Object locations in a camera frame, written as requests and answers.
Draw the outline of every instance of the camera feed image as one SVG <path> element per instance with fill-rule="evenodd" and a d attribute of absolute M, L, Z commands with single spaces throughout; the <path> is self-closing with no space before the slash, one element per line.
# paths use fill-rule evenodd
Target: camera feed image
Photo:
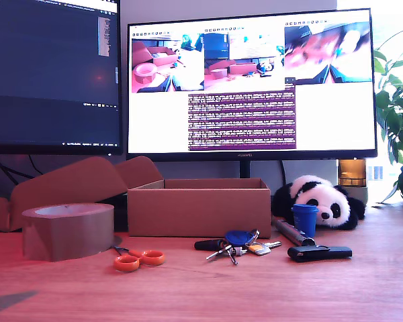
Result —
<path fill-rule="evenodd" d="M 371 82 L 369 22 L 312 22 L 285 27 L 285 75 L 296 85 Z"/>
<path fill-rule="evenodd" d="M 205 91 L 268 91 L 283 86 L 284 47 L 272 35 L 233 30 L 204 35 Z"/>
<path fill-rule="evenodd" d="M 202 91 L 204 45 L 201 34 L 133 34 L 131 91 Z"/>

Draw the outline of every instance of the packing tape roll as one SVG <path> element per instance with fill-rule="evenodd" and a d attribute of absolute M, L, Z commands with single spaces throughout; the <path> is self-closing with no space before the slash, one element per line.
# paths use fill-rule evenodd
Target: packing tape roll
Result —
<path fill-rule="evenodd" d="M 212 69 L 210 71 L 216 79 L 227 77 L 227 68 Z"/>
<path fill-rule="evenodd" d="M 108 250 L 114 242 L 114 206 L 73 203 L 22 213 L 24 257 L 56 262 Z"/>
<path fill-rule="evenodd" d="M 134 68 L 134 78 L 140 84 L 151 83 L 157 72 L 157 67 L 151 62 L 143 62 Z"/>

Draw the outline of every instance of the monitor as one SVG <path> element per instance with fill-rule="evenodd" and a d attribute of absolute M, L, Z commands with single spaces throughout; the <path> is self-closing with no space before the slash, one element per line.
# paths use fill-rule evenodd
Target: monitor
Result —
<path fill-rule="evenodd" d="M 117 0 L 0 0 L 0 154 L 122 154 Z"/>
<path fill-rule="evenodd" d="M 128 153 L 377 155 L 370 9 L 128 25 Z"/>

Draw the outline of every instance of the monitor stand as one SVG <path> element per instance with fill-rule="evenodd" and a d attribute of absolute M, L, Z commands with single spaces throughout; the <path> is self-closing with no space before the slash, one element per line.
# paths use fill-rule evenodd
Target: monitor stand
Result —
<path fill-rule="evenodd" d="M 240 167 L 240 178 L 249 179 L 251 177 L 251 161 L 241 160 L 239 161 L 239 167 Z"/>

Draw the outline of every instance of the panda eye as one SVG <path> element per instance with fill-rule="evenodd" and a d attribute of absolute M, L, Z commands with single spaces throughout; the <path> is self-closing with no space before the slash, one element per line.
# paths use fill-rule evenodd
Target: panda eye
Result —
<path fill-rule="evenodd" d="M 316 200 L 316 199 L 310 199 L 306 204 L 307 204 L 307 205 L 318 206 L 318 200 Z"/>
<path fill-rule="evenodd" d="M 333 203 L 330 209 L 333 212 L 333 218 L 339 218 L 341 216 L 341 208 L 338 204 Z"/>

